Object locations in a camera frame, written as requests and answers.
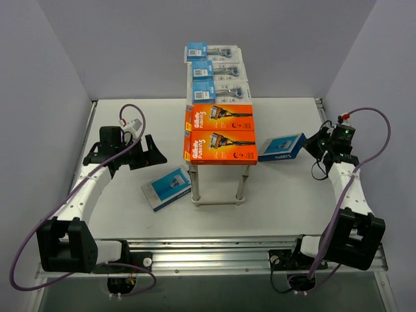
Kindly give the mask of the blue Harry's box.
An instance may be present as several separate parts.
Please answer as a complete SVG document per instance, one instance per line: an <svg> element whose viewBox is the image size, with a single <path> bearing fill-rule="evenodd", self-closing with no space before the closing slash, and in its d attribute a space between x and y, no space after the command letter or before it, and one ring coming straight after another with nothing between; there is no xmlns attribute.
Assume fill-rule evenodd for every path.
<svg viewBox="0 0 416 312"><path fill-rule="evenodd" d="M156 213L191 192L190 175L184 166L141 186L148 203Z"/></svg>
<svg viewBox="0 0 416 312"><path fill-rule="evenodd" d="M258 151L259 162L295 159L306 136L303 133L267 139Z"/></svg>

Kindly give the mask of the orange Fusion5 razor box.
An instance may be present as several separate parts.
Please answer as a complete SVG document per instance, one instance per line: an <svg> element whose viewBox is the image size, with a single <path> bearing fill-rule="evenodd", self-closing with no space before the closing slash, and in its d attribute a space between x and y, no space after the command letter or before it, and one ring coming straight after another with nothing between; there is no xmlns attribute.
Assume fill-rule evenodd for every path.
<svg viewBox="0 0 416 312"><path fill-rule="evenodd" d="M183 158L193 165L255 165L253 131L185 131Z"/></svg>
<svg viewBox="0 0 416 312"><path fill-rule="evenodd" d="M194 104L185 111L186 131L254 131L254 112L249 104Z"/></svg>

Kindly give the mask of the clear blue-card razor blister pack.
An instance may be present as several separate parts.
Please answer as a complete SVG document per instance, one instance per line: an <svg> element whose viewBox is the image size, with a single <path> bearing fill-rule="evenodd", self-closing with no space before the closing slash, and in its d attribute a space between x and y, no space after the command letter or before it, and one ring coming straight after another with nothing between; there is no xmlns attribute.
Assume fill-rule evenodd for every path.
<svg viewBox="0 0 416 312"><path fill-rule="evenodd" d="M240 81L195 81L188 85L187 104L252 104L250 87Z"/></svg>

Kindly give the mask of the Gillette SkinGuard blister pack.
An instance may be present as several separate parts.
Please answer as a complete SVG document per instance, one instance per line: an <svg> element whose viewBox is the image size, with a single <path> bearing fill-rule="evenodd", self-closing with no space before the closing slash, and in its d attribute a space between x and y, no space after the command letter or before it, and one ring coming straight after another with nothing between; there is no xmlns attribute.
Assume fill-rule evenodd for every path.
<svg viewBox="0 0 416 312"><path fill-rule="evenodd" d="M220 63L210 60L192 61L187 64L187 82L242 81L248 82L243 63Z"/></svg>

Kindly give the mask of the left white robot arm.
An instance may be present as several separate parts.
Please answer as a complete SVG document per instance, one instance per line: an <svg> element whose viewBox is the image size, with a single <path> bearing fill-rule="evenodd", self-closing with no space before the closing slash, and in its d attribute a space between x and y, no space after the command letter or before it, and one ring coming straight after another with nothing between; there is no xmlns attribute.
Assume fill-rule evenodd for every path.
<svg viewBox="0 0 416 312"><path fill-rule="evenodd" d="M91 273L99 265L125 272L132 263L126 240L96 239L88 224L104 188L121 166L137 170L164 164L151 135L129 139L119 126L101 127L99 140L83 159L71 196L36 231L43 270L46 272Z"/></svg>

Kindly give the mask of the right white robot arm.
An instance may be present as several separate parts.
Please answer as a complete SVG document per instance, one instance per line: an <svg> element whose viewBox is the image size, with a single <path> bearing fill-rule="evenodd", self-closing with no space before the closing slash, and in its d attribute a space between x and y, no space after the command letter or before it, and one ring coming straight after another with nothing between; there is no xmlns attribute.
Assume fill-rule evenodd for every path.
<svg viewBox="0 0 416 312"><path fill-rule="evenodd" d="M289 262L304 268L315 260L368 270L385 233L385 222L369 207L360 180L359 159L352 155L355 129L349 125L322 126L303 148L325 166L336 205L321 236L304 235L289 251Z"/></svg>

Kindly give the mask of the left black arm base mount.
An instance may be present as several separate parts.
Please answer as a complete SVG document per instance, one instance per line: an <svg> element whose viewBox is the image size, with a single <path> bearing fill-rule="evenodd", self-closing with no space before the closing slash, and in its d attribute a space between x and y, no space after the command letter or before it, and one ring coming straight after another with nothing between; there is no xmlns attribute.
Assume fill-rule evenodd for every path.
<svg viewBox="0 0 416 312"><path fill-rule="evenodd" d="M138 266L149 272L152 271L153 253L152 252L133 252L128 256L123 256L119 263Z"/></svg>

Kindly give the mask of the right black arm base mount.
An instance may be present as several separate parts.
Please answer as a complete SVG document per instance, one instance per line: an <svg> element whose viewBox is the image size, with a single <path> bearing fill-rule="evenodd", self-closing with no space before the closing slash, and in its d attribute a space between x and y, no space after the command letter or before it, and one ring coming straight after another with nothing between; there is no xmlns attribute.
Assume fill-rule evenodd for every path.
<svg viewBox="0 0 416 312"><path fill-rule="evenodd" d="M314 259L289 249L269 250L268 259L273 271L309 271Z"/></svg>

